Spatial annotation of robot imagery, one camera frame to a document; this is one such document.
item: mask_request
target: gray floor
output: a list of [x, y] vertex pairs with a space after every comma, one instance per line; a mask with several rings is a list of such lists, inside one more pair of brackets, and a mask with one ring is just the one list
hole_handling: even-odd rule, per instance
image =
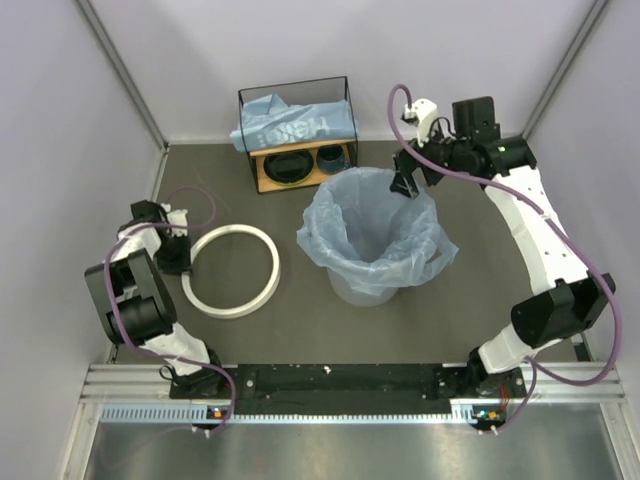
[[466, 425], [233, 425], [209, 441], [158, 437], [166, 428], [101, 424], [85, 479], [622, 478], [598, 405], [533, 405], [497, 438]]
[[[390, 168], [395, 142], [365, 142], [360, 165]], [[215, 226], [246, 223], [275, 241], [282, 279], [274, 297], [257, 312], [233, 321], [214, 320], [186, 299], [178, 277], [165, 277], [179, 321], [205, 340], [224, 363], [411, 363], [465, 361], [471, 349], [509, 323], [511, 307], [531, 295], [515, 242], [480, 188], [445, 179], [429, 190], [440, 223], [460, 247], [453, 263], [427, 284], [402, 290], [376, 308], [352, 307], [338, 298], [323, 269], [298, 248], [295, 232], [316, 188], [258, 195], [244, 155], [231, 145], [171, 147], [159, 199], [177, 187], [197, 184], [215, 192]], [[174, 199], [200, 223], [209, 206], [197, 193]], [[240, 305], [267, 281], [266, 247], [244, 235], [223, 237], [194, 266], [193, 288], [205, 303]], [[574, 360], [567, 343], [543, 352], [544, 361]], [[144, 361], [127, 351], [118, 361]]]

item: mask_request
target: trash bin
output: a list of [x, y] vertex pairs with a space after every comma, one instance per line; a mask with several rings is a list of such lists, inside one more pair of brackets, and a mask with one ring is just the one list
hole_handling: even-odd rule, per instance
[[297, 233], [298, 245], [353, 305], [380, 305], [398, 288], [422, 285], [458, 252], [438, 224], [433, 199], [392, 193], [393, 176], [378, 168], [334, 175], [318, 188]]

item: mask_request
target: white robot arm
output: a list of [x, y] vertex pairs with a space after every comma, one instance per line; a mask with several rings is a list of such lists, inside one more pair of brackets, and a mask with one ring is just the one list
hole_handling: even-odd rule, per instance
[[[455, 133], [440, 127], [435, 103], [419, 99], [406, 105], [403, 120], [416, 126], [411, 146], [438, 166], [466, 172], [508, 186], [532, 198], [535, 212], [515, 196], [488, 186], [485, 193], [504, 217], [525, 261], [533, 297], [513, 307], [511, 323], [470, 354], [469, 366], [482, 384], [492, 375], [518, 367], [527, 357], [565, 338], [584, 332], [597, 320], [607, 301], [587, 267], [552, 232], [546, 220], [562, 226], [542, 186], [537, 162], [521, 136], [501, 138], [491, 97], [453, 104]], [[419, 164], [404, 149], [394, 155], [396, 176], [391, 190], [419, 195], [412, 177], [422, 170], [429, 186], [442, 173]], [[615, 284], [604, 275], [612, 290]]]

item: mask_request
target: white wall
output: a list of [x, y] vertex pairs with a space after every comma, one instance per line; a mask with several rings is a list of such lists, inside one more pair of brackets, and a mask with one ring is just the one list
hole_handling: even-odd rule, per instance
[[450, 113], [496, 98], [524, 127], [591, 1], [92, 0], [163, 134], [228, 141], [243, 87], [348, 75], [363, 138], [407, 83]]
[[[532, 141], [569, 234], [614, 276], [624, 313], [618, 369], [640, 418], [640, 2], [611, 2]], [[607, 312], [591, 340], [611, 349]]]
[[0, 476], [49, 479], [107, 349], [84, 269], [159, 152], [70, 0], [2, 2], [0, 59]]

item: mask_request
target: black metal frame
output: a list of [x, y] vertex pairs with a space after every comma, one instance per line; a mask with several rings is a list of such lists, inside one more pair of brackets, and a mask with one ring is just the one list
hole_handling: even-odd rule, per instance
[[347, 143], [347, 149], [349, 151], [349, 160], [350, 164], [353, 167], [358, 166], [358, 130], [356, 127], [355, 113], [353, 111], [353, 103], [351, 101], [351, 91], [349, 90], [349, 79], [346, 75], [340, 75], [335, 77], [324, 77], [324, 78], [316, 78], [312, 80], [300, 80], [297, 82], [286, 82], [286, 83], [276, 83], [273, 85], [264, 85], [259, 87], [249, 87], [242, 88], [238, 90], [238, 124], [240, 125], [240, 134], [242, 136], [242, 143], [244, 145], [245, 152], [247, 154], [247, 161], [249, 162], [249, 168], [251, 168], [251, 172], [253, 173], [253, 180], [255, 182], [256, 190], [258, 190], [258, 171], [256, 166], [255, 158], [251, 157], [251, 152], [247, 149], [247, 145], [244, 139], [244, 128], [242, 125], [242, 110], [244, 108], [245, 96], [247, 92], [255, 91], [255, 90], [265, 90], [276, 89], [281, 87], [293, 86], [293, 85], [302, 85], [305, 83], [312, 84], [318, 82], [329, 82], [335, 80], [343, 80], [344, 81], [344, 100], [346, 100], [349, 104], [349, 108], [351, 110], [351, 121], [353, 122], [353, 132], [354, 132], [354, 142]]

